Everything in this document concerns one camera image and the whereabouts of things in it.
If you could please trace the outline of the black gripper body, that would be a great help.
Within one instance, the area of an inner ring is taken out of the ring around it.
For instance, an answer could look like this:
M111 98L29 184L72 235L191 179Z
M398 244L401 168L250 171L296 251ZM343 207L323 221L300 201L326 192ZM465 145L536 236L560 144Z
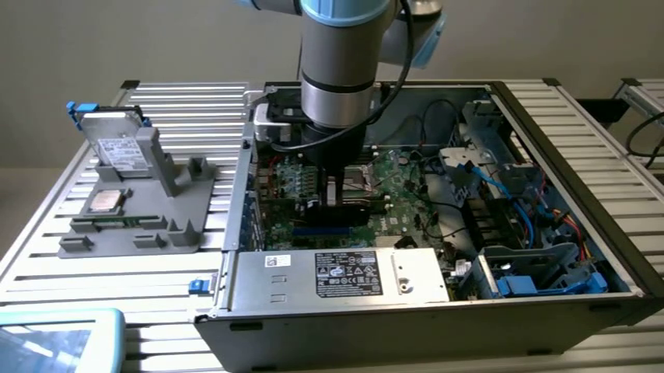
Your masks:
M341 132L341 128L306 124L302 131L302 144L308 145L338 132ZM337 176L359 157L365 144L365 134L366 126L357 127L345 136L304 150L306 159L323 170L327 176Z

